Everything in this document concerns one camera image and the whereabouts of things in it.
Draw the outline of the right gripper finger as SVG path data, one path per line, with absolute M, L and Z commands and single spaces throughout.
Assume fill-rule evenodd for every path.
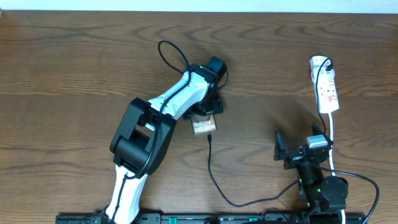
M 274 155 L 283 156 L 284 154 L 286 154 L 286 148 L 282 136 L 280 135 L 280 132 L 277 129 L 274 131 L 274 136 L 275 136 Z
M 328 145 L 333 145 L 333 141 L 325 134 L 325 132 L 323 132 L 319 128 L 319 126 L 317 124 L 312 123 L 311 128 L 312 128 L 313 136 L 318 136 L 318 137 L 321 136 L 327 142 Z

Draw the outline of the Galaxy smartphone with bronze screen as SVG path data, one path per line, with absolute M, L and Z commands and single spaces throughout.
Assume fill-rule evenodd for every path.
M 209 134 L 217 130 L 215 117 L 212 114 L 206 116 L 192 115 L 190 120 L 195 136 Z

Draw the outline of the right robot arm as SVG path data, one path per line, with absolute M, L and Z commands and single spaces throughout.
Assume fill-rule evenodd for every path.
M 299 213 L 303 223 L 346 223 L 348 181 L 336 175 L 325 176 L 320 167 L 330 157 L 333 141 L 316 125 L 312 136 L 295 152 L 288 152 L 278 130 L 274 131 L 274 160 L 283 161 L 284 169 L 298 173 L 300 196 L 308 208 Z

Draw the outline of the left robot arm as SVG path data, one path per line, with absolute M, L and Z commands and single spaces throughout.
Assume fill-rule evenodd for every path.
M 163 161 L 178 119 L 223 112 L 218 84 L 227 71 L 224 61 L 212 57 L 206 65 L 189 65 L 181 79 L 160 96 L 129 103 L 109 147 L 116 182 L 102 223 L 134 221 L 146 178 Z

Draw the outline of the black USB charger plug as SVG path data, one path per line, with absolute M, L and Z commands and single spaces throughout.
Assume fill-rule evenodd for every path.
M 333 69 L 333 63 L 331 62 L 330 64 L 328 64 L 327 66 L 326 66 L 326 71 L 330 71 L 330 70 L 332 70 Z

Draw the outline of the white power strip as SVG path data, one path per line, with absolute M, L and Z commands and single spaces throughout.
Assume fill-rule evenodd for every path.
M 316 55 L 310 59 L 310 77 L 315 90 L 315 99 L 320 100 L 318 110 L 322 114 L 331 114 L 339 109 L 334 80 L 335 70 L 326 71 L 326 66 L 331 62 L 330 58 L 322 55 Z

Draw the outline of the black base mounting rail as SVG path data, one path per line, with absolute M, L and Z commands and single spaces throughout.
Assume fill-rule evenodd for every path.
M 109 223 L 105 216 L 96 213 L 92 215 L 58 215 L 55 218 L 56 224 L 100 224 Z M 235 223 L 340 223 L 338 215 L 312 215 L 309 220 L 289 213 L 267 212 L 263 215 L 256 214 L 159 214 L 142 213 L 133 221 L 138 224 L 235 224 Z

